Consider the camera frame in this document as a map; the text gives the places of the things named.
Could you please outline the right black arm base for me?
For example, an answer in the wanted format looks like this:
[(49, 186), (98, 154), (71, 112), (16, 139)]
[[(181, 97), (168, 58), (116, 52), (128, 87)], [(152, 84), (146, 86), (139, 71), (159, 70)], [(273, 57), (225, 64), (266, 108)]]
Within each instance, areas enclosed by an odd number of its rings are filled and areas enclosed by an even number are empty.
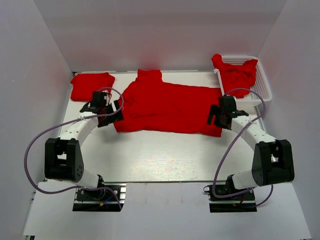
[(208, 195), (210, 213), (253, 213), (257, 212), (253, 191), (241, 195), (217, 198), (213, 195), (213, 186), (206, 185), (203, 192)]

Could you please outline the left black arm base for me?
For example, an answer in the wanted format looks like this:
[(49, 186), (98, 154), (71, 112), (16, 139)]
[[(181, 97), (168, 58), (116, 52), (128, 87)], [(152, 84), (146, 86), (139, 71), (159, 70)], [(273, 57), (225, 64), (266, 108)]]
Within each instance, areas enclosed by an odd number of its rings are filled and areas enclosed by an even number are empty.
[(104, 182), (102, 187), (107, 189), (88, 191), (77, 190), (73, 202), (73, 212), (120, 212), (119, 207), (124, 206), (126, 198), (126, 183), (110, 183)]

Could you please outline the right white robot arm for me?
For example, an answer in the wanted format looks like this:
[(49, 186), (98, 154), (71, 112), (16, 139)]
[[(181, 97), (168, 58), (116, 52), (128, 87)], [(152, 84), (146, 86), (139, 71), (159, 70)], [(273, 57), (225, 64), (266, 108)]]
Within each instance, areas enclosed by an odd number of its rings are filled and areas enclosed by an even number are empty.
[(219, 198), (238, 199), (244, 191), (292, 182), (295, 178), (292, 145), (269, 135), (244, 110), (238, 110), (233, 96), (219, 97), (218, 104), (210, 107), (207, 124), (236, 133), (253, 150), (252, 167), (227, 177)]

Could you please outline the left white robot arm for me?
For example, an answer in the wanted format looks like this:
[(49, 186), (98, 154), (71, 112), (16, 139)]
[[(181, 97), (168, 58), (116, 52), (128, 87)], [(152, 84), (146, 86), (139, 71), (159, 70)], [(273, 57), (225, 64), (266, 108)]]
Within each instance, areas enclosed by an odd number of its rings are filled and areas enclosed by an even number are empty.
[(111, 94), (95, 91), (92, 100), (85, 103), (78, 118), (57, 138), (45, 142), (44, 175), (47, 179), (65, 181), (88, 188), (88, 193), (99, 200), (105, 196), (106, 187), (100, 176), (85, 168), (81, 146), (96, 128), (102, 128), (124, 119), (124, 98), (110, 103)]

